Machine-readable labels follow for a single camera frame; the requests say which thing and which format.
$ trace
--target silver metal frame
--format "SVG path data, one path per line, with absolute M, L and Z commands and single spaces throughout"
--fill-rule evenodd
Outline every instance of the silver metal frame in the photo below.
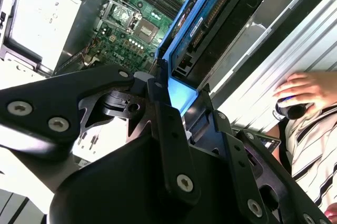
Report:
M 278 123 L 273 91 L 294 72 L 336 70 L 336 37 L 337 0 L 322 0 L 219 110 L 237 126 L 270 130 Z

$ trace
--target screw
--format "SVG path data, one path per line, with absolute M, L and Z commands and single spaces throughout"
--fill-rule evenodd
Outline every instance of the screw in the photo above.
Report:
M 191 192 L 193 190 L 192 180 L 184 174 L 178 175 L 177 184 L 178 184 L 179 188 L 182 189 L 185 192 Z
M 306 223 L 315 224 L 314 220 L 309 215 L 307 215 L 306 213 L 303 214 L 303 217 L 304 217 Z
M 260 205 L 253 199 L 249 199 L 247 201 L 249 210 L 252 211 L 253 214 L 255 214 L 257 217 L 262 217 L 262 209 Z
M 254 135 L 252 135 L 251 133 L 247 133 L 247 136 L 249 139 L 254 140 Z
M 225 116 L 225 114 L 223 114 L 222 112 L 219 112 L 219 117 L 220 117 L 221 119 L 223 119 L 223 120 L 225 120 L 225 119 L 226 119 L 226 116 Z
M 128 77 L 128 74 L 126 72 L 124 72 L 124 71 L 120 71 L 120 75 L 122 77 Z
M 16 116 L 26 116 L 33 111 L 33 107 L 24 101 L 14 101 L 7 106 L 7 110 Z
M 69 128 L 69 122 L 61 117 L 54 117 L 48 121 L 48 126 L 51 130 L 56 132 L 64 132 Z

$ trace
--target metal panel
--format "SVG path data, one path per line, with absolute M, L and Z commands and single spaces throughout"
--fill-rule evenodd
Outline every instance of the metal panel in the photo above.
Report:
M 336 37 L 337 0 L 323 0 L 219 110 L 237 126 L 268 131 L 278 123 L 274 89 L 294 72 L 334 69 Z
M 15 0 L 8 40 L 18 50 L 42 60 L 42 67 L 49 73 L 60 56 L 59 64 L 90 41 L 102 3 L 103 0 Z
M 210 84 L 212 97 L 299 0 L 263 0 L 242 32 L 228 46 L 198 89 Z
M 4 208 L 2 215 L 0 216 L 0 223 L 8 223 L 24 200 L 25 200 L 25 197 L 21 195 L 13 194 L 6 208 Z

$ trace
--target blue drive tray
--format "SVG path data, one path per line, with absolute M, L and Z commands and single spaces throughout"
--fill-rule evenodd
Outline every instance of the blue drive tray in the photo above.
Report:
M 172 76 L 172 61 L 176 59 L 177 48 L 181 47 L 183 43 L 188 43 L 188 41 L 183 39 L 184 36 L 186 37 L 186 32 L 191 31 L 191 26 L 197 26 L 198 20 L 200 20 L 202 16 L 205 17 L 207 13 L 209 13 L 210 9 L 214 6 L 214 4 L 216 4 L 216 0 L 197 0 L 193 8 L 191 9 L 188 17 L 185 19 L 185 22 L 181 26 L 180 30 L 168 46 L 167 43 L 169 42 L 168 40 L 172 39 L 171 35 L 174 27 L 176 26 L 177 22 L 180 21 L 180 19 L 182 18 L 185 9 L 188 7 L 191 1 L 192 0 L 185 1 L 177 17 L 173 21 L 169 31 L 163 38 L 160 46 L 156 51 L 156 57 L 158 57 L 160 51 L 163 50 L 162 46 L 165 44 L 165 46 L 168 47 L 165 51 L 165 54 L 163 55 L 163 59 L 168 61 L 168 92 L 170 94 L 172 106 L 177 108 L 180 111 L 181 115 L 183 115 L 195 101 L 198 96 L 198 91 Z

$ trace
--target black mount arm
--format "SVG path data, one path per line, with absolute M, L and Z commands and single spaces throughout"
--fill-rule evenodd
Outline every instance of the black mount arm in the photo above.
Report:
M 128 144 L 59 187 L 51 224 L 329 223 L 257 138 L 233 136 L 206 91 L 185 116 L 188 144 L 164 60 L 155 75 L 145 82 L 111 65 L 0 91 L 0 131 L 14 134 L 0 145 L 41 161 L 65 158 L 93 126 L 128 119 Z

